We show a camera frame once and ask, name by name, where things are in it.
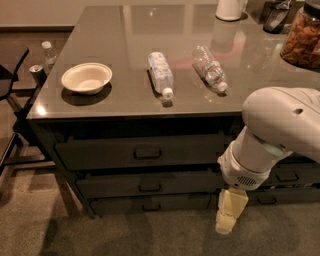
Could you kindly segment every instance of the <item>gray carpet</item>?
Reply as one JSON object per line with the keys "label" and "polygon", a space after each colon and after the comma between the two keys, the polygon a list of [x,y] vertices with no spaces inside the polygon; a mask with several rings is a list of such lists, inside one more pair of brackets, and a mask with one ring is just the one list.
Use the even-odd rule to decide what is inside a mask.
{"label": "gray carpet", "polygon": [[[30,47],[19,83],[32,83],[28,68],[41,64],[43,40],[58,49],[68,33],[0,33]],[[0,102],[0,152],[14,122]],[[247,207],[233,232],[215,232],[215,211],[108,215],[91,219],[54,169],[13,170],[1,176],[0,255],[320,255],[320,204]]]}

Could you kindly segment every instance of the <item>white bowl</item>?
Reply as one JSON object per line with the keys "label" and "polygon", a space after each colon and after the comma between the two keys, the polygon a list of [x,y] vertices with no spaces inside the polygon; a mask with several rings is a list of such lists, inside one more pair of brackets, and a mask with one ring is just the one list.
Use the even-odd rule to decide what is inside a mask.
{"label": "white bowl", "polygon": [[100,63],[84,63],[68,69],[61,82],[70,91],[92,95],[100,92],[111,77],[109,67]]}

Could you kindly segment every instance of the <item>plastic water bottle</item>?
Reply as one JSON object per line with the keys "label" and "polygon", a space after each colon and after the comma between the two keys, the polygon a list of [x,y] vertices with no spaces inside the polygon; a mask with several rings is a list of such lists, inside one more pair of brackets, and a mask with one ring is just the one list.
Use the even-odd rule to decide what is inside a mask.
{"label": "plastic water bottle", "polygon": [[58,54],[56,53],[54,47],[52,46],[51,42],[45,41],[41,44],[44,54],[45,54],[45,64],[48,68],[48,71],[50,72],[53,68],[54,64],[56,63],[56,60],[58,58]]}
{"label": "plastic water bottle", "polygon": [[193,51],[193,59],[202,77],[208,82],[217,93],[227,90],[225,73],[219,61],[213,56],[207,46],[199,45]]}
{"label": "plastic water bottle", "polygon": [[161,52],[150,53],[148,63],[155,91],[162,94],[164,100],[172,100],[173,75],[165,56]]}

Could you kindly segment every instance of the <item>glass jar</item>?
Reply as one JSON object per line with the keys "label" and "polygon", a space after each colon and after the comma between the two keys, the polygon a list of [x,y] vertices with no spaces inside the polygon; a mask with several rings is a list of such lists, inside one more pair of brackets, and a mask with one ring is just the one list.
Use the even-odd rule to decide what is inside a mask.
{"label": "glass jar", "polygon": [[291,25],[281,49],[282,58],[292,65],[320,68],[320,3],[306,0]]}

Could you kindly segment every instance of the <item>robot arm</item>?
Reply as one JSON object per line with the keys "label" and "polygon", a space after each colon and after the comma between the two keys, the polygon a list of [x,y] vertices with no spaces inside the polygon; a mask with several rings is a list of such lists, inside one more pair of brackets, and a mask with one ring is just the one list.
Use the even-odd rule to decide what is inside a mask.
{"label": "robot arm", "polygon": [[245,127],[218,159],[223,178],[232,187],[220,194],[219,233],[232,230],[248,201],[245,190],[258,188],[278,161],[296,152],[320,162],[319,91],[260,89],[244,102],[242,117]]}

